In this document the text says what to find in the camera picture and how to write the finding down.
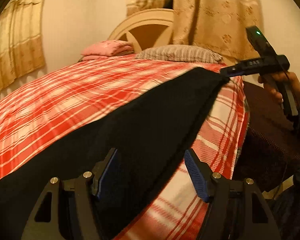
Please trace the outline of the person right hand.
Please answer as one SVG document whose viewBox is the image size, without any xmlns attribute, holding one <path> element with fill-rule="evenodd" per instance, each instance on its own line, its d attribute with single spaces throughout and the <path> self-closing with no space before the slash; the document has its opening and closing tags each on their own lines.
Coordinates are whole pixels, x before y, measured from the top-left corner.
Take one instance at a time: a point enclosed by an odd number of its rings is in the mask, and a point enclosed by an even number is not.
<svg viewBox="0 0 300 240">
<path fill-rule="evenodd" d="M 290 84 L 291 91 L 298 107 L 300 107 L 300 81 L 293 72 L 276 72 L 268 76 L 259 76 L 258 82 L 263 84 L 264 89 L 270 94 L 274 102 L 279 105 L 283 102 L 282 94 L 277 90 L 274 82 Z"/>
</svg>

